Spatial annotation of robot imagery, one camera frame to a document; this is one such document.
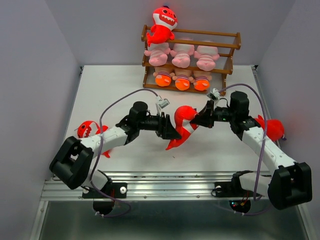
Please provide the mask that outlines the boy doll from corner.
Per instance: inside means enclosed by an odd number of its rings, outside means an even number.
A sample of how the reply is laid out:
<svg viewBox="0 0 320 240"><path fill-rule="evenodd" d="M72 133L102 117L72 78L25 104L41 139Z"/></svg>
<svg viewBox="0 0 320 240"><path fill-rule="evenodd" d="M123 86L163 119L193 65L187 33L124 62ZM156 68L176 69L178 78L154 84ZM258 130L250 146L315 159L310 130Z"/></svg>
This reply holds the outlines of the boy doll from corner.
<svg viewBox="0 0 320 240"><path fill-rule="evenodd" d="M210 72L193 71L193 77L193 85L197 91L206 91L208 88L210 88L210 81L212 80Z"/></svg>

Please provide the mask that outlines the boy doll black hair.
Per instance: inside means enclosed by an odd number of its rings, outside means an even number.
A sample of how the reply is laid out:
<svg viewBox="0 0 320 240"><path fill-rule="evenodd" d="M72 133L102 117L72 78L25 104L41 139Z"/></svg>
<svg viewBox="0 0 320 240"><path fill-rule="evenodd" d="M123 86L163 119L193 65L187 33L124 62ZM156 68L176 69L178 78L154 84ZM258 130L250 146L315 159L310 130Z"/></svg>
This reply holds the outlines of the boy doll black hair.
<svg viewBox="0 0 320 240"><path fill-rule="evenodd" d="M167 87L171 84L175 72L172 67L155 66L153 76L155 78L155 83L158 86Z"/></svg>

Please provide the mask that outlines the pink pig plush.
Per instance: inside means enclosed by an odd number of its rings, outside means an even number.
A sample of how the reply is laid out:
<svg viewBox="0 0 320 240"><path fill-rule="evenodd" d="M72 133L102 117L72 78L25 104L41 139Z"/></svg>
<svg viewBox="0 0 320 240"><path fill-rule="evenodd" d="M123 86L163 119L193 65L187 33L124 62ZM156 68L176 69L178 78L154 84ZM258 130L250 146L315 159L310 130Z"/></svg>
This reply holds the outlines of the pink pig plush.
<svg viewBox="0 0 320 240"><path fill-rule="evenodd" d="M195 52L193 44L175 43L170 50L170 55L173 57L171 63L178 68L188 68L190 66L191 58Z"/></svg>
<svg viewBox="0 0 320 240"><path fill-rule="evenodd" d="M193 53L197 59L196 66L205 72L210 72L216 67L216 61L220 58L216 46L198 45Z"/></svg>
<svg viewBox="0 0 320 240"><path fill-rule="evenodd" d="M144 51L144 55L149 57L148 62L152 66L158 67L158 66L164 65L167 62L170 51L171 49L169 47L168 42L164 42L160 44L152 43Z"/></svg>

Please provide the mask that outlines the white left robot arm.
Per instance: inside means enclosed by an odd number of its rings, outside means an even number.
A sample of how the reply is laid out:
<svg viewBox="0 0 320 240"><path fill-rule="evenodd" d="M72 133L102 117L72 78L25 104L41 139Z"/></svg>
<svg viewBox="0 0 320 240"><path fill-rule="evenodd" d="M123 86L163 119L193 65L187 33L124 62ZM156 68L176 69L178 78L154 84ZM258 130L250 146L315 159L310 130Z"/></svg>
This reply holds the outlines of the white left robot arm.
<svg viewBox="0 0 320 240"><path fill-rule="evenodd" d="M106 198L111 193L111 179L98 171L97 164L92 164L92 160L99 160L101 153L133 142L140 131L153 131L164 140L182 138L168 114L151 115L145 102L136 101L128 115L108 130L86 138L68 137L49 169L71 190L89 187L100 197Z"/></svg>

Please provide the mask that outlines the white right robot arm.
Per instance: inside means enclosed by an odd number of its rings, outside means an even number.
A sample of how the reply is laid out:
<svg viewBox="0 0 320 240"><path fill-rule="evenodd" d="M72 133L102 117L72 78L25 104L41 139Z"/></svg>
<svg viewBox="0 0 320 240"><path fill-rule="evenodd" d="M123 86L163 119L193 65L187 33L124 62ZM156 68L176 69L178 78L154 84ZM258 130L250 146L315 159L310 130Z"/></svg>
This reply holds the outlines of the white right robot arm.
<svg viewBox="0 0 320 240"><path fill-rule="evenodd" d="M297 162L286 155L264 133L261 125L249 115L250 101L246 93L235 91L230 95L229 106L218 107L220 93L213 89L205 107L192 122L212 128L215 122L227 122L232 132L259 157L270 175L263 176L250 170L238 171L230 181L215 182L217 198L251 196L269 199L277 210L310 202L313 198L312 171L305 162Z"/></svg>

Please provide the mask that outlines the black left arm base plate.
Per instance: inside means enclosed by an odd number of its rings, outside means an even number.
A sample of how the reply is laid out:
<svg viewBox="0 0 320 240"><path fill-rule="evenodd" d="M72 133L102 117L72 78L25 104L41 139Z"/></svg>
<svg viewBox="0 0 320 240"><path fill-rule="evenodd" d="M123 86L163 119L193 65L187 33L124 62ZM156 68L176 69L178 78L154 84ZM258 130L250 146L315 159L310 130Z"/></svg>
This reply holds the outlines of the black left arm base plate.
<svg viewBox="0 0 320 240"><path fill-rule="evenodd" d="M128 184L126 182L108 182L100 191L112 198L125 199L127 197L127 187ZM82 190L83 199L106 199L104 195L101 195L93 187L87 187L87 189Z"/></svg>

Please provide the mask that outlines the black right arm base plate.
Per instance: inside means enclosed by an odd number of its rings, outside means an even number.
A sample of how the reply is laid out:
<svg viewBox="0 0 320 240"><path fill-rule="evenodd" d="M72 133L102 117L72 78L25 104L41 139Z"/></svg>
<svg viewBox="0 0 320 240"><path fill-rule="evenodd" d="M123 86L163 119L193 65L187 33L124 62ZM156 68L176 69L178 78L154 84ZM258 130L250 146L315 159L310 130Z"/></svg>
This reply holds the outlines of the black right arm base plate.
<svg viewBox="0 0 320 240"><path fill-rule="evenodd" d="M211 195L216 198L242 198L252 197L253 192L245 190L239 183L232 183L231 181L217 181L214 184Z"/></svg>

